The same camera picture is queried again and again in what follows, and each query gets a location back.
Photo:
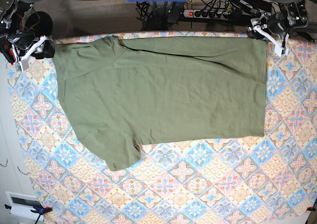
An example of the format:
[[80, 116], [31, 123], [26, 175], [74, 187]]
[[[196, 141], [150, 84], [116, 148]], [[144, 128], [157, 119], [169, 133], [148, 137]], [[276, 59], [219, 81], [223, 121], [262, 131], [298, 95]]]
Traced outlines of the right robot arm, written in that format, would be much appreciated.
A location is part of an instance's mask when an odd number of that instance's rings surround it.
[[43, 11], [35, 11], [32, 3], [6, 1], [0, 8], [0, 52], [10, 63], [23, 58], [52, 58], [53, 21]]

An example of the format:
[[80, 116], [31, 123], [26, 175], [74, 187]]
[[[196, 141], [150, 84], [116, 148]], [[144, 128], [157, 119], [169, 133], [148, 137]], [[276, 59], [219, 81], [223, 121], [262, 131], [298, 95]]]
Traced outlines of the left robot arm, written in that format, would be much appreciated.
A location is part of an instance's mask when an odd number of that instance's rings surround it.
[[251, 39], [263, 39], [265, 36], [256, 31], [259, 27], [270, 36], [281, 39], [292, 35], [294, 29], [304, 28], [308, 25], [308, 14], [305, 2], [277, 3], [279, 11], [263, 12], [260, 17], [251, 19], [251, 26], [247, 29]]

